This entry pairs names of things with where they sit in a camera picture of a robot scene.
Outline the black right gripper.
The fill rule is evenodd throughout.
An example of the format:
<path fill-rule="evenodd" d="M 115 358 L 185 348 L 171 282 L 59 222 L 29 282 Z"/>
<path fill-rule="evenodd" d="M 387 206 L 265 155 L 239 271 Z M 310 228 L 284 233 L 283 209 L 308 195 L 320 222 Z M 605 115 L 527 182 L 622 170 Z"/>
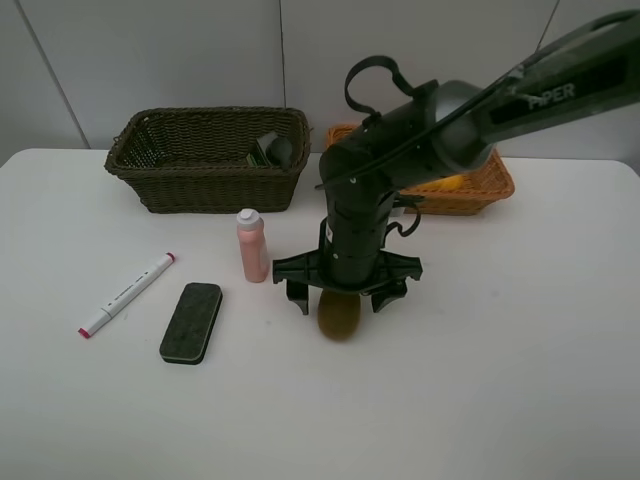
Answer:
<path fill-rule="evenodd" d="M 286 281 L 287 299 L 309 314 L 308 286 L 346 293 L 370 292 L 374 313 L 407 294 L 407 278 L 418 281 L 423 273 L 417 257 L 394 254 L 385 249 L 386 237 L 395 230 L 407 237 L 418 228 L 421 216 L 404 229 L 389 220 L 396 207 L 415 207 L 418 196 L 390 192 L 363 211 L 327 201 L 327 215 L 320 225 L 318 248 L 289 258 L 275 260 L 274 283 Z"/>

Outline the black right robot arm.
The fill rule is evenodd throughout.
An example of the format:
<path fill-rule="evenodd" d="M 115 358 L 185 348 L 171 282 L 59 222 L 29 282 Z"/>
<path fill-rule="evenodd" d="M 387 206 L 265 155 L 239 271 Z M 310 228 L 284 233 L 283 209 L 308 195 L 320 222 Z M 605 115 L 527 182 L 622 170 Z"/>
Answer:
<path fill-rule="evenodd" d="M 308 306 L 317 287 L 367 295 L 375 310 L 406 295 L 421 277 L 415 257 L 390 253 L 389 219 L 401 191 L 482 167 L 494 145 L 635 104 L 639 100 L 639 14 L 615 12 L 535 52 L 486 88 L 463 81 L 410 85 L 397 63 L 371 56 L 409 102 L 389 112 L 352 102 L 361 125 L 319 161 L 327 214 L 317 249 L 274 262 L 290 301 Z"/>

